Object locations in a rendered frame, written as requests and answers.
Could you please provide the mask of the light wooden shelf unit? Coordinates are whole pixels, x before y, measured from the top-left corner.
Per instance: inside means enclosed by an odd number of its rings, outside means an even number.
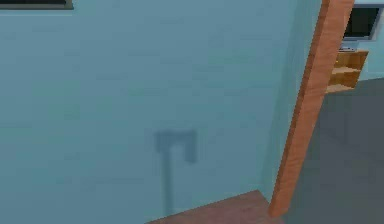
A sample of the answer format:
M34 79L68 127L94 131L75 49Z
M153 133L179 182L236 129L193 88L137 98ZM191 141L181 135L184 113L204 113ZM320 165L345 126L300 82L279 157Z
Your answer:
M368 54L368 50L339 51L326 93L329 94L354 89Z

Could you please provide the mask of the black television set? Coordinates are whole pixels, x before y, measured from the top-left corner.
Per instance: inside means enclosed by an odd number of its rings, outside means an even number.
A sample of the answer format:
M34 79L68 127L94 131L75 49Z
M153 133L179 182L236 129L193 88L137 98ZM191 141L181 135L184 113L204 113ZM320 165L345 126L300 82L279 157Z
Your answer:
M355 4L350 13L344 41L370 41L374 38L384 3Z

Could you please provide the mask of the brown wooden door frame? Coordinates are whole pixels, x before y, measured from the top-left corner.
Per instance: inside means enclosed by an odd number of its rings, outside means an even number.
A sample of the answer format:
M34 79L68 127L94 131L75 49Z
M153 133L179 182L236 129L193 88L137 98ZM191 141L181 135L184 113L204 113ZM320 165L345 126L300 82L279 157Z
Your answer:
M355 0L322 0L268 213L288 212Z

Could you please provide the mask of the dark framed wall picture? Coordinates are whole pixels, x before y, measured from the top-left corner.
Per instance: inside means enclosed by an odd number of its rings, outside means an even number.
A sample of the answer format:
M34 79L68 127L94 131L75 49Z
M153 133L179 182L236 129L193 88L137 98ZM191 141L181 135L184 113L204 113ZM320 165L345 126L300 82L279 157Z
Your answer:
M4 10L72 10L72 0L0 0Z

